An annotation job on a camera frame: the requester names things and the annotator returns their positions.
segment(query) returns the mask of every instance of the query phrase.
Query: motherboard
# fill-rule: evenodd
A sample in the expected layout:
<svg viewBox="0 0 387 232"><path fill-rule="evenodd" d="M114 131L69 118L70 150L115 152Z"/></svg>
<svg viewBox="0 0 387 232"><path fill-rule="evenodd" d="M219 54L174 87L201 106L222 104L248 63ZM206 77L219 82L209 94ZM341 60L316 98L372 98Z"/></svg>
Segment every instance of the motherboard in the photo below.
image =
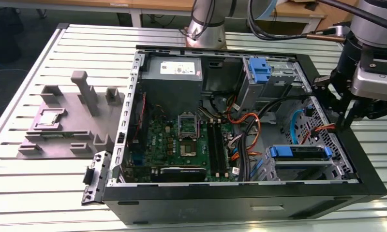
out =
<svg viewBox="0 0 387 232"><path fill-rule="evenodd" d="M211 126L219 127L221 131L213 134L213 138L209 136L214 132L210 131ZM229 172L229 151L215 150L215 147L225 148L223 144L233 137L231 124L197 120L197 115L179 117L178 120L154 119L147 136L145 152L131 152L135 182L157 182L155 175L161 170L173 173L203 172L205 182L235 181ZM195 174L186 174L182 178L186 181L191 176Z"/></svg>

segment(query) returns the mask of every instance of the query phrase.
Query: copper connector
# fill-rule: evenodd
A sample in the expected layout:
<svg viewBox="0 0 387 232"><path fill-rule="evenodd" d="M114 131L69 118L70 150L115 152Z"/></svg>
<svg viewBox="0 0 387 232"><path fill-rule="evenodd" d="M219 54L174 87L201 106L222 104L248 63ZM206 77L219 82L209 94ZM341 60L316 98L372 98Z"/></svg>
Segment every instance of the copper connector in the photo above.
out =
<svg viewBox="0 0 387 232"><path fill-rule="evenodd" d="M332 41L332 42L337 42L337 43L344 43L346 40L345 37L329 36L329 35L317 35L317 34L309 34L308 39L325 40L325 41Z"/></svg>

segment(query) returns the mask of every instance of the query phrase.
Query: red wire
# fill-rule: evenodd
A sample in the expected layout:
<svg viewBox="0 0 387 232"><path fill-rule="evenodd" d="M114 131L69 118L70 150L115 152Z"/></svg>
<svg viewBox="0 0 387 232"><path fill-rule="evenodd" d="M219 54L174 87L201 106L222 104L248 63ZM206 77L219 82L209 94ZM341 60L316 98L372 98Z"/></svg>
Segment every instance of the red wire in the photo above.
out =
<svg viewBox="0 0 387 232"><path fill-rule="evenodd" d="M141 127L141 123L142 123L142 120L143 120L143 113L145 113L146 104L147 104L147 94L143 93L143 107L142 107L142 112L141 112L141 118L139 118L139 121L138 121L137 133L135 133L133 141L137 139L137 136L138 136L139 127Z"/></svg>
<svg viewBox="0 0 387 232"><path fill-rule="evenodd" d="M230 120L230 122L234 123L234 124L240 124L240 123L242 123L244 121L246 121L249 117L256 117L256 120L257 120L257 122L258 122L258 134L257 134L257 136L256 136L256 139L254 139L252 145L248 147L248 151L250 151L250 150L256 147L256 145L257 145L257 141L258 141L258 138L260 138L260 134L261 134L261 121L260 121L260 117L258 117L258 115L257 115L256 113L248 113L248 114L244 115L242 118L238 119L238 120L235 120L235 119L231 118L231 109L233 109L233 106L234 106L234 104L235 104L235 101L237 101L237 96L234 97L233 104L230 105L230 107L229 107L229 109L227 109L227 112L229 112L229 120Z"/></svg>
<svg viewBox="0 0 387 232"><path fill-rule="evenodd" d="M325 127L318 127L314 131L321 131L321 130L326 130L326 129L336 129L336 125L329 125ZM312 135L312 131L309 131L309 133L306 134L301 144L305 144L306 140L309 139L309 136Z"/></svg>

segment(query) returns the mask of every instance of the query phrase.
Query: wooden table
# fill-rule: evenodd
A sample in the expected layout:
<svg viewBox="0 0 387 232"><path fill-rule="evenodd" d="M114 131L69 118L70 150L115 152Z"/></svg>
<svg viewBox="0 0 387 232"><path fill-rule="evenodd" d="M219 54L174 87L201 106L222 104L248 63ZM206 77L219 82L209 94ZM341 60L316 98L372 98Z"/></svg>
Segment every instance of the wooden table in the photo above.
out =
<svg viewBox="0 0 387 232"><path fill-rule="evenodd" d="M18 8L130 13L134 27L142 27L143 14L190 16L193 4L194 0L0 0L0 6ZM277 6L277 21L306 23L305 33L316 30L326 17L320 7L312 11L293 1Z"/></svg>

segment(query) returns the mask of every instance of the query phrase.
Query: blue cable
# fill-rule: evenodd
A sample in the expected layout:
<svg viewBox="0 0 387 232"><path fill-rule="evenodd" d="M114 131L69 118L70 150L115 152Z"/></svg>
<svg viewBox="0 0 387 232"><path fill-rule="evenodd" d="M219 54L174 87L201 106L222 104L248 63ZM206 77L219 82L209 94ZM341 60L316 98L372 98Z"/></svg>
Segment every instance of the blue cable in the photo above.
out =
<svg viewBox="0 0 387 232"><path fill-rule="evenodd" d="M304 110L298 110L294 112L293 119L292 119L292 124L290 124L290 135L292 135L292 140L294 144L298 144L298 140L296 137L296 121L297 121L297 116L304 112Z"/></svg>

